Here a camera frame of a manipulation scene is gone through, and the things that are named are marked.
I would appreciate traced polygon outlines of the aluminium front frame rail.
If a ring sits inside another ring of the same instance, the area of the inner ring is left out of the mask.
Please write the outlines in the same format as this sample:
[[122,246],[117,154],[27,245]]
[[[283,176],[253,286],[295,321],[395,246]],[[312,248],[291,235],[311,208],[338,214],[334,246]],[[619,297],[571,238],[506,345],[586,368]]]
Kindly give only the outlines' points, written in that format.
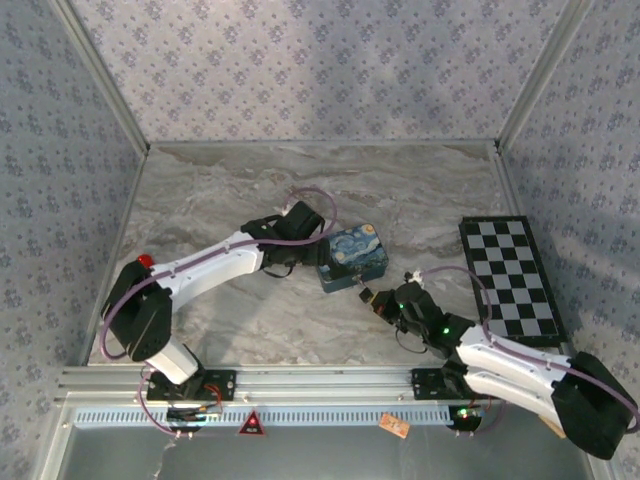
[[[410,402],[411,368],[400,366],[229,366],[236,371],[232,401],[246,404]],[[132,402],[146,370],[133,365],[67,367],[60,374],[60,399],[71,393],[103,402]]]

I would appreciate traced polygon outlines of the aluminium back frame rail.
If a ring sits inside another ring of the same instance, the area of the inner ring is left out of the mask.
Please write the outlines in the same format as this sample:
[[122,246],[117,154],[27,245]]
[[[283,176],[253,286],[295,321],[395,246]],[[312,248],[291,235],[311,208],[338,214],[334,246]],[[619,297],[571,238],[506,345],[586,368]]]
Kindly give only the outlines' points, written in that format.
[[405,146],[405,145],[442,145],[476,147],[489,144],[495,145],[496,140],[491,138],[472,139],[365,139],[365,140],[239,140],[239,141],[156,141],[150,144],[151,148],[187,148],[187,147],[338,147],[338,146]]

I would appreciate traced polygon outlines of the blue starry night tin box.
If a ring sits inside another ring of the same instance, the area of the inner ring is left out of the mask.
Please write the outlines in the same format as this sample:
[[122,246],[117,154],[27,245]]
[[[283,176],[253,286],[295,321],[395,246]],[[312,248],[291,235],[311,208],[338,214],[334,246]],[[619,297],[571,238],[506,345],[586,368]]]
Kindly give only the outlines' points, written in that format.
[[335,293],[355,286],[354,274],[364,282],[381,278],[389,264],[389,257],[370,223],[334,232],[326,236],[330,242],[330,260],[316,266],[325,293]]

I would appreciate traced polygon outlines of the aluminium side frame rail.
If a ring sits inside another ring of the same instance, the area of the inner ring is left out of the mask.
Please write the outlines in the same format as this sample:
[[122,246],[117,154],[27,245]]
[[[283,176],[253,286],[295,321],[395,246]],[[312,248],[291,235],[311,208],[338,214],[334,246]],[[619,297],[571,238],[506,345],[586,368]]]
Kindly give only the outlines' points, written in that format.
[[[504,197],[504,201],[507,204],[509,213],[515,216],[524,216],[529,225],[529,231],[531,234],[533,234],[531,220],[526,215],[526,208],[524,207],[524,204],[520,199],[514,180],[512,179],[512,175],[508,170],[507,162],[504,160],[504,157],[501,153],[499,141],[490,141],[488,143],[487,149],[489,156],[494,164],[496,175],[499,179],[502,196]],[[540,254],[537,243],[534,243],[533,253],[534,258],[538,261],[543,273],[542,283],[550,290],[550,280],[544,267],[542,256]],[[556,335],[556,343],[554,344],[554,347],[558,350],[559,353],[573,355],[577,352],[577,350],[571,341],[566,326],[564,325],[557,301],[555,299],[555,295],[551,290],[549,291],[549,293],[551,294],[551,310],[559,318],[559,320],[556,322],[558,334]]]
[[119,251],[124,239],[124,235],[126,233],[127,224],[129,222],[131,210],[136,198],[137,190],[143,175],[144,167],[147,162],[149,152],[151,146],[148,145],[146,150],[140,156],[140,161],[135,172],[135,176],[133,177],[133,181],[131,187],[129,189],[129,194],[124,204],[123,213],[119,217],[119,224],[117,234],[115,236],[115,240],[111,245],[111,250],[108,258],[108,262],[106,264],[106,270],[103,275],[100,287],[97,291],[96,300],[94,303],[93,310],[91,312],[91,317],[89,320],[89,324],[87,326],[85,338],[83,341],[83,345],[81,347],[79,357],[78,357],[78,365],[81,367],[85,367],[91,356],[92,348],[96,337],[99,335],[99,325],[101,324],[101,308],[103,302],[106,300],[108,295],[110,281],[112,275],[115,271],[115,266],[118,260]]

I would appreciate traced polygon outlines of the orange paper tag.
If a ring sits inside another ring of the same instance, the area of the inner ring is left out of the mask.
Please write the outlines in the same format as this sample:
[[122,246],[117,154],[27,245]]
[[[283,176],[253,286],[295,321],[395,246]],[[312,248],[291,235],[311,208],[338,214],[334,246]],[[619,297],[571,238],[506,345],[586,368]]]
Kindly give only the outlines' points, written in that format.
[[378,426],[393,435],[406,439],[410,430],[410,424],[390,413],[383,413]]

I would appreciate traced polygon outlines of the red triangle warning sign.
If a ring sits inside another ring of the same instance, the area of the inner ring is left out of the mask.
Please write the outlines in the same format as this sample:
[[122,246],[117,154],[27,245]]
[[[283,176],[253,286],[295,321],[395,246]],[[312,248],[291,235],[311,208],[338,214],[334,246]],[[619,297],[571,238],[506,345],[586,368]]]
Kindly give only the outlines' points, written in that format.
[[237,434],[240,436],[256,437],[264,437],[266,435],[266,430],[258,410],[253,409],[249,412]]

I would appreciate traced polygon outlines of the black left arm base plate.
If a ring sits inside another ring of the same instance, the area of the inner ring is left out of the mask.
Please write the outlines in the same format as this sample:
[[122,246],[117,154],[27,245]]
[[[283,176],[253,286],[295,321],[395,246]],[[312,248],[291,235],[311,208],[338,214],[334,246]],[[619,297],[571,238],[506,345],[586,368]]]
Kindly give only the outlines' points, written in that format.
[[161,372],[150,377],[147,399],[151,401],[232,401],[236,388],[236,371],[231,369],[200,369],[182,384],[172,383]]

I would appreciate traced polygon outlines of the black and white chessboard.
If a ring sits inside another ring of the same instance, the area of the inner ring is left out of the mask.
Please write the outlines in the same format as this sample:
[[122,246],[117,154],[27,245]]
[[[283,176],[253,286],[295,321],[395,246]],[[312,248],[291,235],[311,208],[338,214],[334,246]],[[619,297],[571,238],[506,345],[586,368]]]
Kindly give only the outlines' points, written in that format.
[[473,290],[491,333],[534,347],[557,348],[567,334],[525,216],[464,217],[459,224]]

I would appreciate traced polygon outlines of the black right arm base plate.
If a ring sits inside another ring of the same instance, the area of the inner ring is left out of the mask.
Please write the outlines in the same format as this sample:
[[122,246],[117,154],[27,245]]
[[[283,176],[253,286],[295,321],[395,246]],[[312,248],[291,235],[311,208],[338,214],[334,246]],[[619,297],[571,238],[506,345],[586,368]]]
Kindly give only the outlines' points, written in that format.
[[444,367],[412,369],[410,380],[415,400],[472,400],[477,397],[460,372]]

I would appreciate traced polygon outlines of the aluminium corner post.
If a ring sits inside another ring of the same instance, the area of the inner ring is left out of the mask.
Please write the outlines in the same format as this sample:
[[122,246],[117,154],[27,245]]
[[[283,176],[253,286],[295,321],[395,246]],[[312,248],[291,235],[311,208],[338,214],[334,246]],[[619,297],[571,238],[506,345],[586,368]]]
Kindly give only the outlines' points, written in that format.
[[594,0],[566,0],[558,20],[551,29],[538,59],[534,62],[496,138],[496,149],[499,154],[504,154],[513,145],[593,3]]
[[149,144],[72,2],[70,0],[47,0],[47,2],[58,17],[128,140],[141,156],[145,156],[149,151]]

